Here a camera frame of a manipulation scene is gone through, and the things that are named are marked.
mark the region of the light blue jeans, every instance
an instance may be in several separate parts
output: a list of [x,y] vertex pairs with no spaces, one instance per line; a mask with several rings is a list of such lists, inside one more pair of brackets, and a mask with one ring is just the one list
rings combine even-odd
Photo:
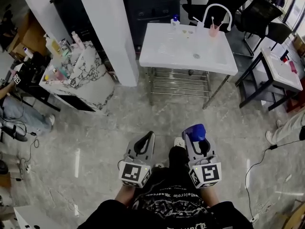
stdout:
[[49,118],[44,117],[36,109],[26,104],[22,104],[13,97],[6,96],[2,108],[3,110],[0,109],[0,115],[3,116],[5,120],[14,121],[17,119],[22,121],[26,125],[28,133],[34,132],[37,135],[43,135],[49,133],[52,129]]

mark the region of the beige pants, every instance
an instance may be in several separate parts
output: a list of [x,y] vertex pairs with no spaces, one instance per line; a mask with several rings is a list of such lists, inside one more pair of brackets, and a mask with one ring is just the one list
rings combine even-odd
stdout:
[[272,136],[272,142],[278,143],[284,137],[288,136],[296,129],[300,129],[302,126],[305,126],[305,109],[298,112],[295,116],[289,119],[285,125],[278,128]]

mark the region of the metal rack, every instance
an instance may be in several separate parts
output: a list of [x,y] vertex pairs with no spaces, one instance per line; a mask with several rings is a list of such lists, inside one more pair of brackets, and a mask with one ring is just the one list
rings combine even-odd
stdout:
[[146,70],[151,104],[152,94],[210,98],[210,78],[206,71],[152,67]]

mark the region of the bottle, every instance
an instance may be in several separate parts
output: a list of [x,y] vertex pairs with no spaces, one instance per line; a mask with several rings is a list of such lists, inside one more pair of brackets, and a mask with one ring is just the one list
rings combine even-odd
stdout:
[[85,49],[84,43],[82,43],[80,37],[75,33],[75,31],[72,32],[72,38],[75,40],[75,43],[79,46],[80,49]]
[[29,49],[27,49],[26,47],[24,47],[23,50],[24,50],[25,54],[26,54],[30,59],[33,58],[34,54],[33,54]]
[[177,25],[180,24],[180,21],[178,20],[178,14],[175,14],[173,16],[173,19],[171,19],[171,28],[173,31],[177,29]]
[[61,59],[62,51],[61,51],[59,45],[57,44],[57,42],[54,39],[51,39],[50,37],[48,37],[47,34],[45,34],[43,37],[45,37],[45,39],[46,39],[46,48],[50,51],[50,53],[54,57]]

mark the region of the marble cabinet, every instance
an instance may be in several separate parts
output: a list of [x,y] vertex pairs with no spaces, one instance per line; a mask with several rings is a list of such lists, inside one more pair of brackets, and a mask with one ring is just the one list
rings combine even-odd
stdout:
[[[72,45],[72,53],[63,62],[53,58],[39,85],[75,109],[105,114],[107,102],[114,93],[114,82],[92,42],[84,45],[84,50]],[[67,79],[46,81],[45,75],[51,72],[52,65],[61,65]]]

